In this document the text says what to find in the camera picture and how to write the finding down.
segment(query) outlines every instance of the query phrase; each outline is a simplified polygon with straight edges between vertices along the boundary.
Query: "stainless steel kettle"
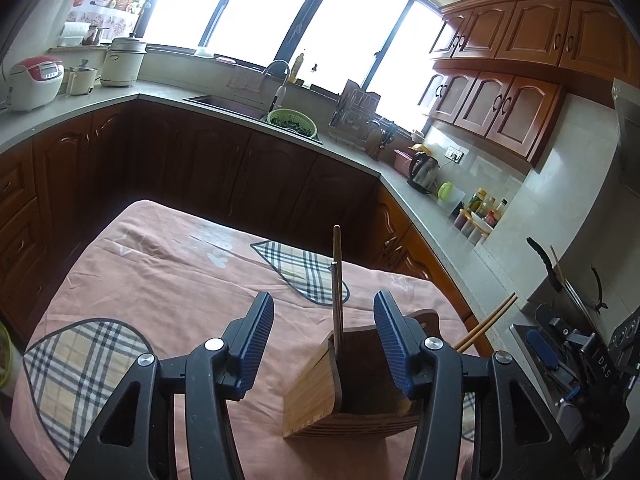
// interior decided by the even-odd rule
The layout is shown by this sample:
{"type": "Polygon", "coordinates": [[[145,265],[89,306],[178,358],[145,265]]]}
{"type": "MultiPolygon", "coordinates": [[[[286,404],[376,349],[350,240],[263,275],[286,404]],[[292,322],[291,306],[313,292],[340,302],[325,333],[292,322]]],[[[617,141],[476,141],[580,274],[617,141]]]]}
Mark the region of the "stainless steel kettle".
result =
{"type": "Polygon", "coordinates": [[[414,155],[409,165],[409,178],[406,180],[409,186],[421,193],[429,193],[429,187],[438,176],[438,161],[424,152],[414,155]]]}

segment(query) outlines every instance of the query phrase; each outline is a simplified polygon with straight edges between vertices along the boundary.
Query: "electrical outlet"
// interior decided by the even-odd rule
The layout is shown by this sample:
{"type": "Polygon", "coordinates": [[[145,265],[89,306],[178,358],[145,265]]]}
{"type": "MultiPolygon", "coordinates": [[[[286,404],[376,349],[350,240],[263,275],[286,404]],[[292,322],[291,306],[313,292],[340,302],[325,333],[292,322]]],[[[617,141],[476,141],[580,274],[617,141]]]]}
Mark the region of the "electrical outlet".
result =
{"type": "Polygon", "coordinates": [[[460,152],[460,150],[456,150],[455,148],[447,148],[447,151],[444,154],[444,156],[446,156],[450,160],[453,160],[453,162],[455,162],[456,164],[460,163],[460,160],[462,160],[462,155],[463,153],[460,152]]]}

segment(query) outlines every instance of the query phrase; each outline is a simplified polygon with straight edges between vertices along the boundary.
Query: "window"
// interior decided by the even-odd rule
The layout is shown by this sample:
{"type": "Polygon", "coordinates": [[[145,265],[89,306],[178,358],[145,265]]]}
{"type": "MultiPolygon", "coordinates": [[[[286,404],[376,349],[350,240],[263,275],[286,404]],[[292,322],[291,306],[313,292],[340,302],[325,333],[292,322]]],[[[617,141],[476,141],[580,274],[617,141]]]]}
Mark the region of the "window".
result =
{"type": "Polygon", "coordinates": [[[217,54],[267,66],[305,0],[230,0],[209,40],[217,54]]]}
{"type": "Polygon", "coordinates": [[[416,105],[432,72],[429,47],[441,17],[414,3],[389,46],[367,91],[380,94],[377,113],[405,130],[420,130],[426,121],[416,105]]]}
{"type": "Polygon", "coordinates": [[[305,53],[298,77],[318,64],[315,85],[339,94],[347,79],[361,84],[408,1],[323,0],[292,57],[305,53]]]}
{"type": "Polygon", "coordinates": [[[196,48],[219,0],[158,0],[144,33],[149,43],[196,48]]]}

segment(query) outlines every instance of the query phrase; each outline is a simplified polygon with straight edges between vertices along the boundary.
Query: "metal screw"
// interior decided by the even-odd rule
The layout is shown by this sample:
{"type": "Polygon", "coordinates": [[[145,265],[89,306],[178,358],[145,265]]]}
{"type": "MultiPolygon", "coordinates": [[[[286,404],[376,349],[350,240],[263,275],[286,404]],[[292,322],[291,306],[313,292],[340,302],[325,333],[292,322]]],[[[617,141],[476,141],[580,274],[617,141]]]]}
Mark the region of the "metal screw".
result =
{"type": "Polygon", "coordinates": [[[440,350],[443,346],[442,340],[437,337],[428,337],[424,340],[424,345],[429,350],[440,350]]]}
{"type": "Polygon", "coordinates": [[[138,364],[140,366],[149,366],[155,360],[156,358],[153,354],[142,354],[141,356],[138,356],[138,364]]]}
{"type": "Polygon", "coordinates": [[[217,350],[220,350],[224,345],[225,342],[222,341],[222,339],[220,339],[219,337],[214,337],[204,343],[204,348],[206,348],[210,352],[215,352],[217,350]]]}
{"type": "Polygon", "coordinates": [[[504,350],[498,350],[495,354],[495,360],[500,364],[508,365],[511,361],[513,361],[513,357],[509,352],[505,352],[504,350]]]}

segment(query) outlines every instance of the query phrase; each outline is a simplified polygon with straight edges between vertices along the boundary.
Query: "range hood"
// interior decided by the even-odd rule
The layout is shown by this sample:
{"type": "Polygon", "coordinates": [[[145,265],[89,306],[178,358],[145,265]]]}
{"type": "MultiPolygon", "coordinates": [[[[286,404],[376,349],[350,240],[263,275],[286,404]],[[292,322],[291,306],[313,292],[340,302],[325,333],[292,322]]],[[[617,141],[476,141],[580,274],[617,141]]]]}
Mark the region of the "range hood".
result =
{"type": "Polygon", "coordinates": [[[611,94],[620,126],[622,179],[640,196],[640,89],[614,79],[611,94]]]}

